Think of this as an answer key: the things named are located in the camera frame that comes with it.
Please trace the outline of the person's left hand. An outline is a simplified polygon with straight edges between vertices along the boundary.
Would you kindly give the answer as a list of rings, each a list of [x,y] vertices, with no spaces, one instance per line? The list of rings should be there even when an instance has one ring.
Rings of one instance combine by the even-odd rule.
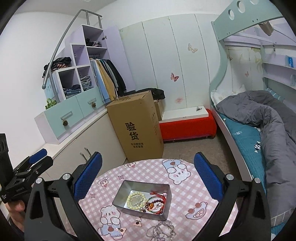
[[[9,215],[13,223],[24,232],[24,222],[25,222],[25,204],[22,200],[8,202],[6,203],[6,208],[9,212]]]

